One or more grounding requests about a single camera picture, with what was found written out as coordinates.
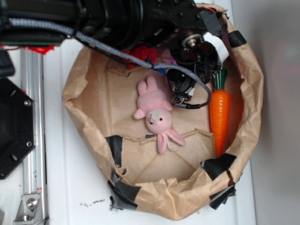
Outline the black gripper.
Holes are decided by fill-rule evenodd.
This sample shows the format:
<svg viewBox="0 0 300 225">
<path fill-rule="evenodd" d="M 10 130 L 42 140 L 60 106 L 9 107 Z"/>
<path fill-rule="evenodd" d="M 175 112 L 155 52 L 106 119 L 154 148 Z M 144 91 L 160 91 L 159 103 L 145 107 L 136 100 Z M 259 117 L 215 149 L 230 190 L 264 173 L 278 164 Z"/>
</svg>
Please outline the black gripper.
<svg viewBox="0 0 300 225">
<path fill-rule="evenodd" d="M 166 48 L 161 60 L 177 67 L 169 68 L 167 81 L 174 94 L 173 104 L 186 105 L 199 83 L 207 91 L 211 75 L 217 74 L 229 56 L 222 41 L 221 12 L 213 7 L 162 7 L 161 18 L 167 24 L 161 46 Z"/>
</svg>

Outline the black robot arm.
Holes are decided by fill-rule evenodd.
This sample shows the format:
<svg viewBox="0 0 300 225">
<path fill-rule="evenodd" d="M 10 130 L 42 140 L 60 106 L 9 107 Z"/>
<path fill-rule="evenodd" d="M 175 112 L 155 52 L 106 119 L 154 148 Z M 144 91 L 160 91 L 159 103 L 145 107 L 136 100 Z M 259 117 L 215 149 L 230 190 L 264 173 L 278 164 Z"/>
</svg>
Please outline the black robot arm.
<svg viewBox="0 0 300 225">
<path fill-rule="evenodd" d="M 192 0 L 3 0 L 0 3 L 0 76 L 15 68 L 11 47 L 48 51 L 74 38 L 113 59 L 155 70 L 169 69 L 174 105 L 203 87 L 228 57 L 221 13 Z"/>
</svg>

